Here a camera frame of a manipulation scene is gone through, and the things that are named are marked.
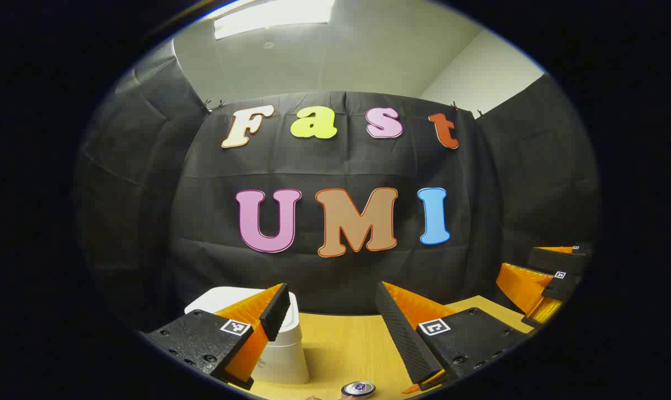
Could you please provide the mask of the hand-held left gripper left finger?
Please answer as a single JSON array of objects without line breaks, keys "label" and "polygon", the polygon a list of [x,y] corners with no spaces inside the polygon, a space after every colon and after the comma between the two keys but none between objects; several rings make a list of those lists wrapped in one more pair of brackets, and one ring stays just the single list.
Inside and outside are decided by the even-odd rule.
[{"label": "hand-held left gripper left finger", "polygon": [[257,362],[279,335],[290,306],[289,285],[279,283],[220,311],[186,312],[144,336],[178,362],[249,390]]}]

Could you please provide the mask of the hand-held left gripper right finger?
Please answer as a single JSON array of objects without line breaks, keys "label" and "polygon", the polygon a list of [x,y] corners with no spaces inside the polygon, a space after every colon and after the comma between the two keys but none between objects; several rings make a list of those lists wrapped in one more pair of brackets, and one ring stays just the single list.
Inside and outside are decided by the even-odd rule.
[{"label": "hand-held left gripper right finger", "polygon": [[395,284],[375,303],[412,382],[406,393],[449,385],[485,369],[533,336],[536,323],[481,296],[440,304]]}]

